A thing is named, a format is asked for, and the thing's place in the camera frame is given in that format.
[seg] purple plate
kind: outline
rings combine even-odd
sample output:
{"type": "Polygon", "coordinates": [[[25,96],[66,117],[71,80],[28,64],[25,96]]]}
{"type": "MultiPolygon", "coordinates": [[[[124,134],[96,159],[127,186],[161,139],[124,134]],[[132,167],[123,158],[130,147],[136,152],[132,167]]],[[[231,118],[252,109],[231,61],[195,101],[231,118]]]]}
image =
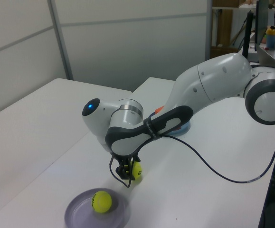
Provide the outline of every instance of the purple plate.
{"type": "Polygon", "coordinates": [[[65,212],[68,228],[123,228],[126,224],[126,201],[111,189],[91,189],[76,196],[65,212]],[[111,195],[112,206],[106,213],[95,212],[91,205],[93,195],[106,191],[111,195]]]}

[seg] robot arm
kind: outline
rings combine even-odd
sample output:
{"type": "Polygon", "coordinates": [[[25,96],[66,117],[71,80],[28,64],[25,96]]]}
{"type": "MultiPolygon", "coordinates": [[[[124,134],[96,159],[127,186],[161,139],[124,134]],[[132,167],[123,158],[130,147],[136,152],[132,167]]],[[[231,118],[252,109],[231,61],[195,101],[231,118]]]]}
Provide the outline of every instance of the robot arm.
{"type": "Polygon", "coordinates": [[[164,108],[143,121],[142,106],[130,99],[86,104],[83,118],[98,141],[118,157],[132,157],[145,142],[182,126],[204,107],[228,97],[245,98],[256,121],[275,124],[275,69],[254,67],[240,54],[227,54],[180,75],[164,108]]]}

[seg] tennis ball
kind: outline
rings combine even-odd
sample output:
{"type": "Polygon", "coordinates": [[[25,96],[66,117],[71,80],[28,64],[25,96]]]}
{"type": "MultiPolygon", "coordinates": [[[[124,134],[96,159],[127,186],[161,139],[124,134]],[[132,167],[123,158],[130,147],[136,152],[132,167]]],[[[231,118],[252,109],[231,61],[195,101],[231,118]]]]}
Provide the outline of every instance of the tennis ball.
{"type": "Polygon", "coordinates": [[[135,179],[140,178],[142,175],[142,167],[138,161],[135,161],[133,164],[132,175],[134,176],[135,179]]]}
{"type": "Polygon", "coordinates": [[[92,207],[99,213],[107,212],[112,206],[112,198],[106,191],[98,191],[92,197],[92,207]]]}

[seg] cable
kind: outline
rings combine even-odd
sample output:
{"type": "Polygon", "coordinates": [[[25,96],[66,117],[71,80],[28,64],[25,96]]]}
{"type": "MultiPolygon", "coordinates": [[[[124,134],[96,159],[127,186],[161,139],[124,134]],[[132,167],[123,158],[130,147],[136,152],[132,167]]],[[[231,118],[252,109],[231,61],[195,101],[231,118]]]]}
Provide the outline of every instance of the cable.
{"type": "Polygon", "coordinates": [[[235,42],[236,42],[236,40],[237,40],[237,38],[238,38],[238,35],[240,35],[240,33],[243,31],[243,27],[244,27],[244,25],[245,25],[246,20],[247,20],[247,17],[245,18],[245,20],[244,20],[244,22],[243,22],[243,24],[242,24],[242,27],[241,27],[240,30],[238,31],[237,37],[236,37],[235,40],[233,41],[232,46],[234,46],[234,44],[235,44],[235,42]]]}
{"type": "MultiPolygon", "coordinates": [[[[153,141],[153,139],[152,138],[150,138],[150,139],[148,139],[148,140],[146,140],[143,144],[141,144],[137,149],[136,149],[136,151],[134,152],[134,154],[138,154],[138,152],[141,150],[141,148],[143,147],[143,146],[145,146],[145,145],[147,145],[149,142],[151,142],[151,141],[153,141]]],[[[134,162],[135,162],[135,159],[133,158],[133,160],[132,160],[132,164],[129,162],[129,184],[126,184],[125,182],[123,182],[121,179],[119,179],[119,178],[117,178],[116,176],[115,176],[115,174],[113,173],[113,171],[112,171],[112,163],[113,163],[113,160],[114,160],[114,155],[112,155],[112,158],[111,158],[111,160],[110,160],[110,163],[109,163],[109,169],[110,169],[110,173],[112,174],[112,176],[115,178],[115,179],[117,179],[120,183],[122,183],[124,186],[126,186],[127,188],[129,188],[130,187],[130,185],[131,185],[131,180],[132,180],[132,171],[133,171],[133,165],[134,165],[134,162]]]]}
{"type": "MultiPolygon", "coordinates": [[[[271,160],[270,160],[269,165],[266,167],[266,169],[264,170],[264,172],[263,172],[261,175],[259,175],[258,177],[256,177],[256,178],[253,178],[253,179],[251,179],[251,180],[246,180],[246,181],[232,180],[232,179],[230,179],[230,178],[227,178],[227,177],[223,176],[222,174],[218,173],[217,171],[215,171],[215,170],[205,161],[205,159],[203,159],[203,157],[202,157],[202,156],[201,156],[192,146],[190,146],[188,143],[186,143],[186,142],[184,142],[183,140],[178,139],[178,138],[176,138],[176,137],[174,137],[174,136],[171,136],[171,135],[161,135],[161,136],[162,136],[162,137],[166,137],[166,138],[172,138],[172,139],[174,139],[174,140],[176,140],[176,141],[179,141],[179,142],[181,142],[182,144],[188,146],[191,150],[193,150],[193,151],[198,155],[198,157],[205,163],[205,165],[207,165],[208,168],[211,169],[211,171],[213,171],[216,175],[220,176],[221,178],[223,178],[223,179],[225,179],[225,180],[227,180],[227,181],[229,181],[229,182],[233,182],[233,183],[247,184],[247,183],[252,183],[252,182],[254,182],[254,181],[256,181],[256,180],[262,178],[262,177],[267,173],[267,171],[270,169],[270,167],[271,167],[271,165],[272,165],[272,163],[274,162],[274,159],[275,159],[275,151],[274,151],[274,154],[273,154],[273,156],[272,156],[272,158],[271,158],[271,160]]],[[[151,142],[151,141],[152,141],[152,139],[146,140],[142,145],[140,145],[140,146],[136,149],[135,153],[138,154],[138,152],[140,151],[140,149],[141,149],[144,145],[148,144],[148,143],[151,142]]],[[[122,183],[125,187],[129,188],[130,185],[131,185],[132,171],[133,171],[133,165],[134,165],[134,161],[135,161],[135,160],[133,159],[132,164],[130,164],[130,162],[129,162],[129,170],[130,170],[129,184],[126,184],[125,182],[123,182],[122,180],[120,180],[119,178],[117,178],[117,177],[114,175],[114,173],[113,173],[113,171],[112,171],[112,163],[113,163],[113,160],[114,160],[114,155],[112,155],[112,158],[111,158],[110,163],[109,163],[109,168],[110,168],[110,172],[111,172],[112,176],[113,176],[115,179],[117,179],[120,183],[122,183]]]]}
{"type": "Polygon", "coordinates": [[[226,180],[228,180],[228,181],[230,181],[230,182],[238,183],[238,184],[252,183],[252,182],[254,182],[254,181],[260,179],[261,177],[263,177],[263,176],[267,173],[267,171],[269,170],[269,168],[271,167],[271,165],[272,165],[272,163],[274,162],[274,159],[275,159],[275,152],[274,152],[274,154],[273,154],[273,156],[272,156],[272,158],[271,158],[271,161],[270,161],[269,165],[267,166],[267,168],[264,170],[264,172],[263,172],[261,175],[259,175],[258,177],[254,178],[254,179],[251,179],[251,180],[247,180],[247,181],[237,181],[237,180],[229,179],[229,178],[223,176],[222,174],[218,173],[217,171],[215,171],[215,170],[205,161],[205,159],[203,159],[202,156],[201,156],[192,146],[190,146],[188,143],[184,142],[183,140],[178,139],[178,138],[175,138],[175,137],[173,137],[173,136],[171,136],[171,135],[162,135],[162,137],[172,138],[172,139],[174,139],[174,140],[176,140],[176,141],[179,141],[179,142],[181,142],[182,144],[188,146],[190,149],[192,149],[192,150],[198,155],[198,157],[199,157],[199,158],[208,166],[208,168],[211,169],[216,175],[218,175],[218,176],[220,176],[221,178],[224,178],[224,179],[226,179],[226,180]]]}
{"type": "Polygon", "coordinates": [[[116,177],[116,176],[114,175],[114,173],[113,173],[113,171],[112,171],[112,163],[113,163],[113,160],[114,160],[114,155],[112,155],[112,158],[111,158],[110,164],[109,164],[109,168],[110,168],[110,172],[111,172],[112,176],[113,176],[115,179],[117,179],[120,183],[122,183],[124,186],[126,186],[127,188],[129,188],[130,185],[131,185],[132,170],[133,170],[133,165],[134,165],[134,161],[135,161],[135,160],[133,159],[132,165],[130,165],[130,163],[129,163],[129,170],[130,170],[129,184],[126,184],[125,182],[123,182],[121,179],[119,179],[118,177],[116,177]]]}
{"type": "Polygon", "coordinates": [[[240,42],[240,45],[238,46],[238,52],[241,50],[241,48],[242,48],[242,44],[243,44],[243,42],[244,42],[244,40],[245,40],[245,37],[242,39],[242,41],[240,42]]]}

